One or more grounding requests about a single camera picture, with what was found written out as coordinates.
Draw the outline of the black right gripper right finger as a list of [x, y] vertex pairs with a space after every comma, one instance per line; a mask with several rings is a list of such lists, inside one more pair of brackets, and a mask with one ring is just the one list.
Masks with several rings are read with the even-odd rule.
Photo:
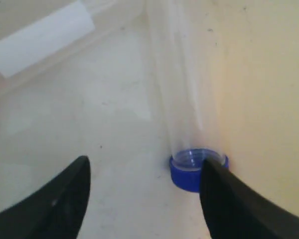
[[299, 217], [247, 186], [219, 162], [204, 160], [200, 203], [213, 239], [299, 239]]

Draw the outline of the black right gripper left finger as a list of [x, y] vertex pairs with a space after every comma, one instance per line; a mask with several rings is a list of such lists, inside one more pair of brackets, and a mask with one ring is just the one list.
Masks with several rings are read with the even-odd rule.
[[0, 212], [0, 239], [75, 239], [91, 188], [91, 165], [80, 156], [39, 190]]

